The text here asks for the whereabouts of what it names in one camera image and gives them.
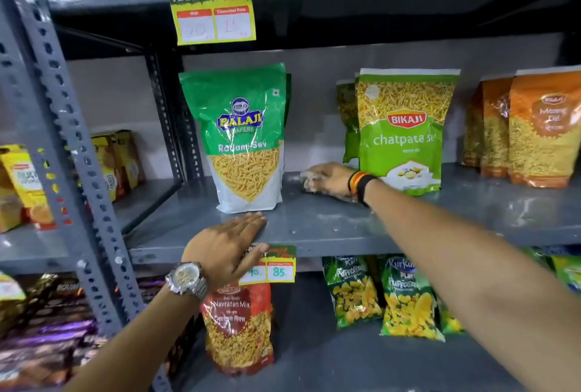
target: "person's left hand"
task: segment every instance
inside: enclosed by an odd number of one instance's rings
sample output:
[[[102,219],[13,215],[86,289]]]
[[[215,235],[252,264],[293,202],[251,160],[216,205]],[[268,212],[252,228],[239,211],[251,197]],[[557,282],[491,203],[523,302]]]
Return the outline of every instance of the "person's left hand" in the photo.
[[[188,242],[181,261],[201,264],[210,291],[222,288],[240,279],[268,250],[268,244],[258,244],[242,258],[265,223],[257,212],[203,229]]]

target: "forearm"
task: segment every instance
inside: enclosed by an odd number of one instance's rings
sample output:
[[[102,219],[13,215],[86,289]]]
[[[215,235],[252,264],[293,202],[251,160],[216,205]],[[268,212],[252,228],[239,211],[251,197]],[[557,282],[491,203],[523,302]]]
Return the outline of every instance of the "forearm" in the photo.
[[[194,296],[164,286],[153,301],[63,388],[63,392],[145,392],[187,322]]]
[[[555,277],[496,234],[378,180],[366,203],[463,326],[528,389],[578,387],[581,302]]]

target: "hand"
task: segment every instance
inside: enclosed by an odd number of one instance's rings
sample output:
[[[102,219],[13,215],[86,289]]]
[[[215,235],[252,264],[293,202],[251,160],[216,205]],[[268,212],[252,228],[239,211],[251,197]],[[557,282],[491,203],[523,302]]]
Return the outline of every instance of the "hand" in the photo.
[[[181,261],[202,265],[210,291],[222,288],[240,279],[268,250],[268,244],[259,244],[242,258],[265,223],[257,212],[208,227],[188,242]]]
[[[327,162],[311,167],[309,171],[325,176],[324,179],[313,180],[313,186],[317,191],[325,191],[331,195],[344,197],[351,196],[347,186],[349,178],[355,172],[351,167],[345,167],[337,162]]]

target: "red snack bag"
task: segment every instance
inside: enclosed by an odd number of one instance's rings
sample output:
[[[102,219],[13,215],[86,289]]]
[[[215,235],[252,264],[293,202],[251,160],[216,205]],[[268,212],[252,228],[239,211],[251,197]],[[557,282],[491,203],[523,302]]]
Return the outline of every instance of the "red snack bag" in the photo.
[[[255,374],[274,362],[270,284],[230,284],[204,300],[206,351],[225,374]]]

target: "bracelet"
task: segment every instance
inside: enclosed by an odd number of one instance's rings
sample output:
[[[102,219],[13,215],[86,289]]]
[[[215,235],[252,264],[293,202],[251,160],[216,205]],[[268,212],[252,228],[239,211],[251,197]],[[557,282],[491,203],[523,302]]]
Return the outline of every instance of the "bracelet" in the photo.
[[[349,178],[347,188],[353,198],[356,198],[361,204],[368,206],[365,200],[365,188],[369,181],[377,179],[376,176],[367,172],[355,172]]]

